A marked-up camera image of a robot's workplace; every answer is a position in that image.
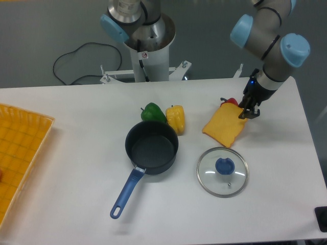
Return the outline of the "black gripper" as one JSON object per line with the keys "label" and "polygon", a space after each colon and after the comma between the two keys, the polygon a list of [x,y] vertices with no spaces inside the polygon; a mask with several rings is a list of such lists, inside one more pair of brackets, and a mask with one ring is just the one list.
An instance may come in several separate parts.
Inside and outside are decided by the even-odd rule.
{"label": "black gripper", "polygon": [[239,103],[239,107],[243,108],[243,111],[238,116],[239,119],[254,119],[259,117],[259,105],[275,93],[275,90],[268,90],[259,84],[259,72],[260,70],[257,68],[252,72],[243,90],[242,101]]}

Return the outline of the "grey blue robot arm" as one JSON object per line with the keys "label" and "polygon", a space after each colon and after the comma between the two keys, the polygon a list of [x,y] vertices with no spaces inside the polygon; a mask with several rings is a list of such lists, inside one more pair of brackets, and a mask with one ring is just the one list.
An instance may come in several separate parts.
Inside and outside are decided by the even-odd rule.
{"label": "grey blue robot arm", "polygon": [[[301,35],[277,34],[289,16],[295,1],[253,1],[256,15],[243,15],[230,34],[238,47],[263,61],[249,77],[239,106],[240,119],[260,115],[260,104],[268,100],[302,66],[310,54],[310,45]],[[100,18],[103,30],[130,51],[136,82],[181,80],[181,68],[169,71],[169,47],[176,29],[170,17],[161,12],[160,1],[109,1]]]}

